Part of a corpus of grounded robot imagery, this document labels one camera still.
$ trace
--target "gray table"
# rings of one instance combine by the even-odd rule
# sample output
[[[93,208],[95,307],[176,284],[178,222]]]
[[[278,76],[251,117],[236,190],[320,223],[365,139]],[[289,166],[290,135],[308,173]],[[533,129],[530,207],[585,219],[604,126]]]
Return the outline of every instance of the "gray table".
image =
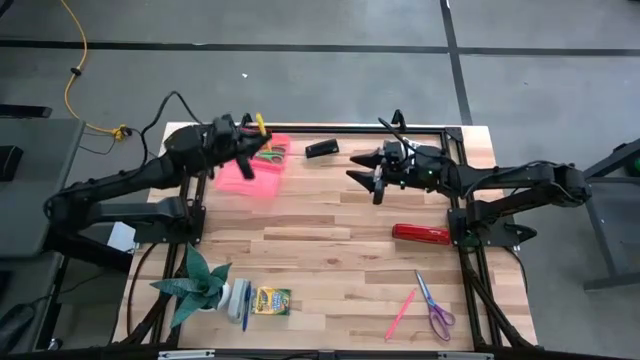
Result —
[[[0,119],[0,144],[24,151],[13,181],[0,183],[0,257],[41,252],[49,229],[42,204],[64,186],[83,130],[76,119]]]
[[[62,259],[58,253],[47,252],[32,259],[0,261],[0,270],[11,272],[9,285],[0,301],[0,316],[17,304],[29,303],[51,294]],[[12,353],[34,350],[49,303],[43,300],[36,304],[36,315]]]

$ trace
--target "potted plant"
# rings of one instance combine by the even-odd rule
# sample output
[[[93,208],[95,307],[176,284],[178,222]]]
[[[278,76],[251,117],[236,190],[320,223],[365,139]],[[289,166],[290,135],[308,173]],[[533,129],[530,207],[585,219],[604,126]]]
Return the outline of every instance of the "potted plant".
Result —
[[[171,327],[181,324],[191,314],[216,311],[229,301],[231,288],[227,276],[231,264],[218,266],[209,273],[204,257],[191,244],[187,245],[187,278],[165,279],[151,284],[154,288],[182,299],[173,314]]]

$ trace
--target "yellow cable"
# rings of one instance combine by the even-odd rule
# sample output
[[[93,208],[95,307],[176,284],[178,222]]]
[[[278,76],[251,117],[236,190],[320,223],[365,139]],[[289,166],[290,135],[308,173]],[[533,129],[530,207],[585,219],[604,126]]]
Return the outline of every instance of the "yellow cable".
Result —
[[[82,46],[83,46],[82,59],[80,59],[78,66],[75,67],[75,69],[77,69],[77,72],[72,71],[71,77],[69,78],[69,82],[67,83],[67,86],[64,89],[64,104],[67,106],[67,110],[69,110],[69,113],[71,113],[71,115],[74,118],[80,120],[80,117],[78,116],[78,114],[76,114],[75,111],[73,111],[73,108],[71,107],[71,103],[69,102],[69,91],[71,91],[71,87],[73,86],[73,83],[76,81],[78,74],[82,72],[82,67],[84,66],[84,63],[87,60],[87,37],[84,34],[82,25],[80,25],[80,21],[78,21],[78,18],[76,18],[76,15],[73,13],[73,11],[71,11],[71,8],[67,5],[67,3],[64,0],[60,0],[60,2],[62,3],[62,6],[64,6],[64,8],[67,9],[67,12],[69,13],[69,15],[71,15],[71,18],[73,19],[73,21],[76,23],[76,26],[78,27],[80,36],[82,36]],[[125,137],[123,128],[125,128],[126,125],[120,125],[120,127],[113,128],[113,129],[104,129],[89,123],[87,123],[86,125],[88,128],[93,129],[97,132],[111,134],[118,141],[123,140]]]

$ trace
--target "scissors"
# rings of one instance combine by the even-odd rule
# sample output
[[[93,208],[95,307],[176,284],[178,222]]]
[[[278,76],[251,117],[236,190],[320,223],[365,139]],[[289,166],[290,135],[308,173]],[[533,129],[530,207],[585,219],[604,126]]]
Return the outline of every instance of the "scissors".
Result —
[[[418,277],[420,288],[422,288],[422,294],[427,300],[427,306],[429,307],[429,323],[431,324],[433,332],[435,332],[436,335],[444,341],[451,340],[451,334],[449,334],[448,327],[453,326],[453,324],[456,323],[455,316],[436,304],[418,270],[416,270],[416,276]]]
[[[261,151],[256,154],[256,158],[273,164],[282,164],[286,149],[282,145],[272,145],[271,151]]]

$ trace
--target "black eraser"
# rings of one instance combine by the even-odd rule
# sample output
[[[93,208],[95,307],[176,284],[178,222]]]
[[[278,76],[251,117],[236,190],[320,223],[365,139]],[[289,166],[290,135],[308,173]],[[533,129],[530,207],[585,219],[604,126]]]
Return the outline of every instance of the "black eraser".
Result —
[[[338,148],[338,141],[336,139],[331,139],[309,145],[304,149],[304,152],[307,155],[307,159],[311,159],[317,156],[338,153],[340,152],[340,148]]]
[[[17,146],[0,146],[0,181],[13,180],[22,158],[22,149]]]

